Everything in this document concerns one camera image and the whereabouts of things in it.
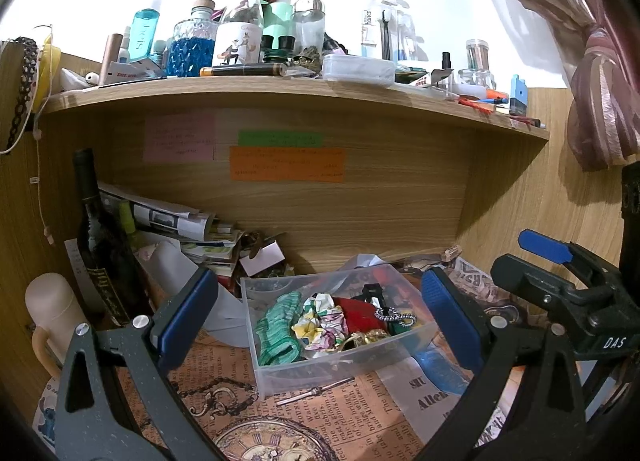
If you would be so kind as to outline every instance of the green lid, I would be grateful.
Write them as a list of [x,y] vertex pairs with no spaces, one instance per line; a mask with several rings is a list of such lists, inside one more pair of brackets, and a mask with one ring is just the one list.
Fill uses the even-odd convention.
[[134,234],[136,232],[136,224],[134,223],[133,216],[131,215],[129,201],[120,201],[118,208],[120,210],[120,224],[122,225],[122,228],[124,228],[127,235]]
[[267,50],[264,52],[265,62],[281,62],[286,64],[289,61],[285,50]]

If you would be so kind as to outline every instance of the wooden shelf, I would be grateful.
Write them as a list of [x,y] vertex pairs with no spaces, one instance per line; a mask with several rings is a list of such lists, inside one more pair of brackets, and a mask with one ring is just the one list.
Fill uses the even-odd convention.
[[172,110],[188,107],[263,107],[292,110],[361,111],[364,115],[411,118],[477,129],[511,131],[548,140],[548,131],[484,115],[455,102],[429,98],[419,90],[301,78],[196,77],[173,78],[69,91],[52,96],[52,114],[76,108],[142,107]]

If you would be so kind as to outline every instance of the thermos handle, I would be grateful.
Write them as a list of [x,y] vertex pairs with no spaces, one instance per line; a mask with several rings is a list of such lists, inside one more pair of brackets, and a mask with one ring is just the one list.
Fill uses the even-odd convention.
[[49,340],[49,332],[44,327],[36,326],[33,336],[31,337],[31,347],[38,359],[47,370],[47,373],[56,380],[60,380],[60,369],[56,362],[51,358],[47,351],[47,340]]

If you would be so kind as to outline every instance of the blue liquid bottle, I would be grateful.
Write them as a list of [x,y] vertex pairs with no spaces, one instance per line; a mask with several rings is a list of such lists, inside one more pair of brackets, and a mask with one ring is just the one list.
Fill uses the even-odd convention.
[[160,17],[160,4],[162,4],[162,0],[153,0],[149,8],[139,10],[133,16],[128,48],[130,61],[140,60],[151,54],[156,26]]
[[200,76],[200,68],[211,66],[218,23],[211,21],[216,3],[197,0],[191,17],[174,27],[174,41],[169,49],[166,73],[179,77]]

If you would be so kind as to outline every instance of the pocket watch illustration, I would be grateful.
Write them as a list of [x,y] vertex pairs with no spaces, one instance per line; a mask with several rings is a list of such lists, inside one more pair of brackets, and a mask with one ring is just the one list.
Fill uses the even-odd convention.
[[244,418],[214,441],[230,461],[338,461],[315,430],[281,417]]

